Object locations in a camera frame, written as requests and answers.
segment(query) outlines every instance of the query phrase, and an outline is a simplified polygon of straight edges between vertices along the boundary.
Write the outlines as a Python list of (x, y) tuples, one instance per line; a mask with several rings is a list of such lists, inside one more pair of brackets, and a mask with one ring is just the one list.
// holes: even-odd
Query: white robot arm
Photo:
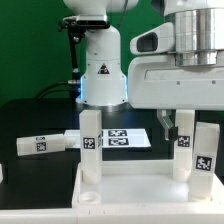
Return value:
[(224, 1), (165, 0), (166, 23), (131, 42), (135, 108), (224, 109)]
[(138, 0), (64, 0), (75, 24), (86, 30), (86, 72), (81, 78), (79, 105), (114, 111), (126, 105), (126, 76), (120, 65), (120, 34), (107, 12), (131, 9)]

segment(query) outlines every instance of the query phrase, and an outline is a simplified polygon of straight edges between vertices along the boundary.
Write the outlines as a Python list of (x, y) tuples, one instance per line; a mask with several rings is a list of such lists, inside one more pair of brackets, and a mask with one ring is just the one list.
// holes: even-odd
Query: black cable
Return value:
[(70, 47), (70, 53), (71, 53), (71, 62), (72, 62), (72, 68), (73, 70), (78, 69), (78, 61), (77, 61), (77, 55), (76, 55), (76, 45), (74, 43), (74, 36), (73, 33), (68, 29), (68, 40), (69, 40), (69, 47)]
[(55, 83), (53, 85), (50, 85), (48, 87), (46, 87), (45, 89), (43, 89), (42, 91), (40, 91), (36, 96), (35, 99), (38, 99), (41, 97), (42, 94), (44, 94), (45, 92), (47, 92), (48, 90), (51, 90), (53, 88), (56, 88), (58, 86), (65, 86), (68, 85), (68, 82), (59, 82), (59, 83)]
[(121, 25), (122, 25), (122, 23), (123, 23), (124, 16), (125, 16), (125, 13), (126, 13), (126, 10), (127, 10), (127, 6), (128, 6), (128, 0), (126, 0), (125, 3), (124, 3), (124, 9), (123, 9), (123, 13), (122, 13), (122, 15), (121, 15), (121, 19), (120, 19), (120, 23), (119, 23), (119, 25), (118, 25), (118, 29), (121, 28)]
[(70, 91), (72, 91), (72, 90), (70, 90), (70, 89), (58, 89), (58, 90), (52, 90), (52, 91), (48, 91), (48, 92), (46, 92), (46, 93), (44, 93), (40, 98), (42, 99), (42, 98), (44, 98), (45, 96), (47, 96), (48, 94), (52, 94), (52, 93), (57, 93), (57, 92), (70, 92)]
[(161, 16), (164, 16), (165, 1), (164, 0), (152, 0), (152, 8), (158, 12)]

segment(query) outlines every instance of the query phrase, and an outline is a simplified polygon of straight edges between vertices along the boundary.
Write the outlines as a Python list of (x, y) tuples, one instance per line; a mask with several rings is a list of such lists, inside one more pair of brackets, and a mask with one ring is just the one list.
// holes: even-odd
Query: robotic end effector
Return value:
[[(166, 23), (131, 41), (132, 53), (145, 56), (129, 66), (130, 104), (164, 111), (223, 110), (224, 1), (153, 0), (152, 6)], [(162, 121), (164, 111), (157, 113)]]

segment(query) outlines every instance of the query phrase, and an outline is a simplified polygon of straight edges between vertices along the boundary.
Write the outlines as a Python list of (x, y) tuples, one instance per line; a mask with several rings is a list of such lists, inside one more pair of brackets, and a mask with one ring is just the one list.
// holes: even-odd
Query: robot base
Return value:
[(85, 104), (78, 99), (76, 100), (76, 106), (80, 110), (84, 110), (84, 109), (101, 110), (102, 112), (116, 112), (116, 111), (131, 108), (131, 105), (128, 102), (124, 102), (122, 104), (113, 105), (113, 106), (94, 106), (94, 105)]

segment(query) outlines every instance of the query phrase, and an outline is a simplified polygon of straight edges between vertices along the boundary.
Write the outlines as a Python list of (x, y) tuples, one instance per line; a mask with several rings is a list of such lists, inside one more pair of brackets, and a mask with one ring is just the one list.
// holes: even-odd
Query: white plastic part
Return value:
[(135, 58), (128, 71), (128, 100), (134, 108), (224, 109), (224, 54), (215, 66), (178, 68), (173, 55)]
[(177, 110), (175, 126), (178, 127), (178, 140), (174, 143), (173, 178), (188, 182), (192, 168), (194, 143), (194, 110)]
[(75, 144), (73, 137), (63, 134), (17, 138), (18, 156), (65, 151)]
[(196, 126), (189, 200), (211, 200), (220, 128), (198, 122)]
[(3, 174), (2, 174), (2, 165), (0, 164), (0, 183), (3, 180)]
[[(139, 52), (137, 43), (140, 38), (144, 38), (145, 36), (149, 34), (156, 34), (158, 38), (158, 46), (155, 51), (149, 51), (149, 52)], [(146, 33), (143, 33), (142, 35), (135, 37), (131, 40), (130, 43), (130, 49), (132, 54), (135, 55), (146, 55), (146, 54), (158, 54), (163, 52), (170, 51), (175, 44), (175, 38), (174, 38), (174, 26), (172, 23), (165, 23), (153, 30), (150, 30)]]
[[(105, 15), (106, 12), (121, 12), (126, 0), (64, 0), (65, 5), (76, 15)], [(127, 9), (134, 8), (138, 0), (129, 0)]]
[[(105, 183), (111, 183), (112, 181), (114, 184), (110, 186), (112, 192), (107, 191), (105, 195), (112, 198), (112, 201), (104, 203), (104, 197), (102, 197), (104, 195), (100, 194), (100, 204), (81, 204), (78, 203), (78, 198), (80, 193), (83, 193), (83, 181), (81, 178), (82, 171), (79, 166), (76, 174), (72, 208), (0, 210), (0, 223), (102, 224), (116, 222), (117, 224), (147, 224), (150, 220), (151, 223), (158, 224), (223, 224), (224, 187), (219, 179), (216, 176), (214, 178), (212, 201), (178, 202), (178, 198), (186, 199), (184, 195), (187, 195), (187, 191), (183, 191), (183, 195), (181, 196), (182, 191), (178, 191), (177, 189), (185, 188), (187, 190), (187, 184), (173, 181), (172, 170), (172, 160), (103, 162), (103, 178), (107, 179)], [(157, 181), (155, 183), (153, 176), (156, 176), (157, 180), (162, 180), (162, 182)], [(126, 181), (129, 182), (129, 185), (123, 187), (120, 183), (125, 183)], [(88, 185), (88, 187), (95, 187), (96, 191), (94, 190), (94, 192), (96, 193), (99, 193), (97, 192), (98, 190), (102, 190), (100, 189), (100, 185)], [(168, 201), (167, 199), (173, 199), (176, 202)]]
[(91, 106), (127, 102), (126, 76), (120, 64), (120, 34), (114, 28), (86, 33), (86, 72), (81, 79), (81, 99)]
[(165, 2), (165, 16), (195, 9), (224, 8), (223, 0), (165, 0)]
[(100, 110), (84, 110), (79, 115), (81, 134), (81, 166), (85, 183), (101, 181), (102, 121)]

